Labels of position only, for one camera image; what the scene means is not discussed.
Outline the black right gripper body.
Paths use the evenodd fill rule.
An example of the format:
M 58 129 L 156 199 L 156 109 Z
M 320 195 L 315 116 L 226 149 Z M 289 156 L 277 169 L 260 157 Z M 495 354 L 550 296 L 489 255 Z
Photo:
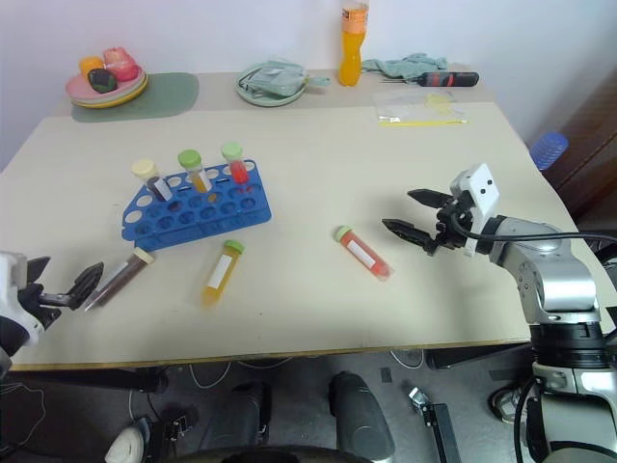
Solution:
M 454 198 L 447 206 L 437 209 L 437 235 L 432 238 L 433 242 L 429 249 L 424 251 L 429 256 L 434 256 L 440 247 L 457 249 L 465 246 L 467 238 L 456 231 L 452 225 L 452 217 L 455 217 L 463 228 L 470 230 L 472 222 L 470 209 L 474 206 L 469 192 L 464 192 L 459 198 Z

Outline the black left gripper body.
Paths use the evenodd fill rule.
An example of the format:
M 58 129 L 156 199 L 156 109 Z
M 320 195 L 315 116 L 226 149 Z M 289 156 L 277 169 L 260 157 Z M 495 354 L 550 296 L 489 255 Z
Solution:
M 42 292 L 42 285 L 30 284 L 18 291 L 17 298 L 21 307 L 38 321 L 43 330 L 47 330 L 61 316 L 62 311 L 44 306 L 40 302 Z

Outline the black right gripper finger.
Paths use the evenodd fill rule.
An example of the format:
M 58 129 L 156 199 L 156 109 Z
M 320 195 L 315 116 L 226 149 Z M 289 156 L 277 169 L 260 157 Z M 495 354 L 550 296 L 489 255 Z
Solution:
M 435 209 L 441 209 L 453 200 L 453 197 L 449 194 L 426 188 L 410 190 L 407 192 L 407 195 L 420 204 Z
M 429 249 L 433 242 L 431 235 L 417 229 L 413 224 L 401 219 L 383 219 L 382 224 L 400 239 L 415 244 L 422 249 Z

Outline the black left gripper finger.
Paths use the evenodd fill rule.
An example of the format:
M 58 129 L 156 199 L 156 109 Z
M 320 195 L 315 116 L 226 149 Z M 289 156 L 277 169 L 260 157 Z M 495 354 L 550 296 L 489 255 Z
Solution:
M 79 309 L 96 289 L 104 263 L 98 262 L 86 268 L 75 280 L 71 289 L 63 295 L 62 306 L 72 310 Z
M 39 283 L 40 276 L 42 275 L 45 267 L 50 262 L 51 257 L 40 257 L 27 260 L 27 285 L 28 286 L 41 286 Z

